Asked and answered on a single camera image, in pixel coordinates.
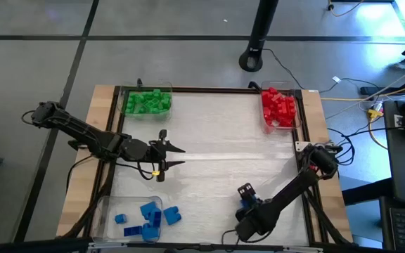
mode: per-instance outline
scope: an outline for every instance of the concrete floor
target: concrete floor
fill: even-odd
[[[100,0],[90,35],[249,35],[258,1]],[[0,35],[81,35],[91,0],[0,0]],[[338,13],[354,4],[336,4]],[[327,89],[333,76],[386,85],[404,74],[388,65],[405,49],[405,0],[401,13],[391,4],[362,4],[335,18],[324,0],[281,0],[270,35],[312,41],[268,41],[283,64],[308,89]],[[330,37],[333,41],[314,37]],[[72,69],[78,41],[0,40],[0,242],[11,241],[35,175],[48,131],[23,124],[20,116],[39,101],[59,100]],[[247,41],[87,41],[72,83],[67,110],[84,119],[94,86],[169,81],[175,86],[246,87],[249,81],[291,81],[269,52],[256,73],[242,71],[238,57]],[[359,97],[361,83],[342,82],[324,97]],[[326,116],[349,105],[323,102]],[[375,127],[383,124],[377,122]],[[344,133],[366,125],[358,108],[328,120]],[[385,133],[377,132],[385,142]],[[340,137],[331,134],[334,141]],[[65,197],[65,180],[75,160],[70,138],[59,134],[26,240],[56,234]],[[342,177],[372,182],[390,176],[387,151],[368,135],[353,138],[354,164]],[[348,180],[341,180],[343,188]],[[361,229],[355,228],[361,236]]]

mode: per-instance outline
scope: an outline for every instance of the plastic bin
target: plastic bin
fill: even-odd
[[[143,226],[148,223],[141,214],[140,207],[150,202],[155,202],[155,205],[160,210],[162,208],[162,200],[158,196],[152,197],[111,197],[104,196],[98,201],[98,206],[95,210],[93,219],[93,228],[91,236],[95,242],[145,242],[141,235],[124,236],[124,228],[133,226]],[[115,215],[126,214],[127,222],[117,224]],[[165,224],[165,218],[162,213],[162,225]],[[157,242],[159,237],[147,242]]]
[[[259,116],[266,134],[298,127],[295,86],[292,82],[265,81],[259,96]]]
[[[172,116],[172,90],[169,82],[123,86],[117,107],[129,119],[166,120]]]

